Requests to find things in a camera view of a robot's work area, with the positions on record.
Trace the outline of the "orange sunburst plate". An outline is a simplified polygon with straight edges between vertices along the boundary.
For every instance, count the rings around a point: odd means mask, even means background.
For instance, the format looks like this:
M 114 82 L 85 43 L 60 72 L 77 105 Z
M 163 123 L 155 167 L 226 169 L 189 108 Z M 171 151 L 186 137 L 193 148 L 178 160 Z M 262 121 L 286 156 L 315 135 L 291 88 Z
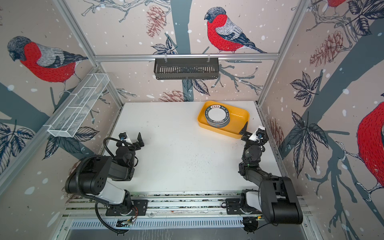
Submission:
M 208 124 L 209 124 L 211 127 L 214 127 L 214 128 L 224 128 L 224 127 L 226 127 L 229 123 L 230 123 L 230 120 L 228 120 L 228 121 L 226 121 L 226 122 L 223 122 L 223 123 L 213 123 L 213 122 L 208 122 Z

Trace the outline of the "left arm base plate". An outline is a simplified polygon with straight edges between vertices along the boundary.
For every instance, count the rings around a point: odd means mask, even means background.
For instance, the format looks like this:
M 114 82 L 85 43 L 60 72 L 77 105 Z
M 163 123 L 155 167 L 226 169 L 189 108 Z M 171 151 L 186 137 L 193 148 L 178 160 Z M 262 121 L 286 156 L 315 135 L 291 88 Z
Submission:
M 107 207 L 106 216 L 124 217 L 124 216 L 145 216 L 148 208 L 148 200 L 131 200 L 119 205 L 110 205 Z

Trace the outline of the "green lettered plate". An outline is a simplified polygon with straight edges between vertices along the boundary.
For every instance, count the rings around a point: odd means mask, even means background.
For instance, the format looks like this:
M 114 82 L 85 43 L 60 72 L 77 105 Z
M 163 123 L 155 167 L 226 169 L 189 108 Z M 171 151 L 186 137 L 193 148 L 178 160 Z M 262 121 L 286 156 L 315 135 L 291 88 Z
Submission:
M 211 105 L 205 109 L 207 122 L 223 123 L 230 120 L 229 110 L 222 105 Z

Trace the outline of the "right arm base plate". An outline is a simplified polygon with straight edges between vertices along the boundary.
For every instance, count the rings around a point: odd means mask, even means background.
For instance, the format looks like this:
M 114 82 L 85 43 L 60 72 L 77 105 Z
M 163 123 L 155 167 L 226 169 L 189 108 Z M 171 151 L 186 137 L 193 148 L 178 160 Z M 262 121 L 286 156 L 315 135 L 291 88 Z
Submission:
M 261 211 L 249 207 L 240 198 L 225 199 L 222 208 L 226 209 L 227 215 L 262 215 Z

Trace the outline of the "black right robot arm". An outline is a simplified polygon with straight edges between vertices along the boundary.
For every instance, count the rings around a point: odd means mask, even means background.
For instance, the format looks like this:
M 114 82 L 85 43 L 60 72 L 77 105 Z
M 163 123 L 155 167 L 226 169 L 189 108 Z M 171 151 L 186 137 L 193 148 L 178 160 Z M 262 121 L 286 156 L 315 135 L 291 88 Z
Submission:
M 245 142 L 242 162 L 238 173 L 247 181 L 254 183 L 258 190 L 243 190 L 240 208 L 245 214 L 260 211 L 266 222 L 271 224 L 297 224 L 303 222 L 303 212 L 292 180 L 265 172 L 260 167 L 264 144 L 269 140 L 264 127 L 254 133 L 246 127 L 239 132 Z

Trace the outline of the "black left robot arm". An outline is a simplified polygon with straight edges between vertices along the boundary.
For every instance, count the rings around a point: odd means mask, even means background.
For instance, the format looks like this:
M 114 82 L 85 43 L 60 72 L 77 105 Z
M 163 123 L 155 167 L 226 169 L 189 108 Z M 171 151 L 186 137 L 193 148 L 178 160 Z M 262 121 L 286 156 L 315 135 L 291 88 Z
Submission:
M 117 139 L 105 138 L 103 145 L 107 156 L 95 155 L 83 159 L 65 183 L 65 191 L 107 207 L 107 216 L 143 216 L 147 201 L 132 199 L 129 191 L 114 185 L 131 181 L 139 163 L 136 151 L 145 143 L 138 134 L 136 142 L 130 142 L 127 133 Z

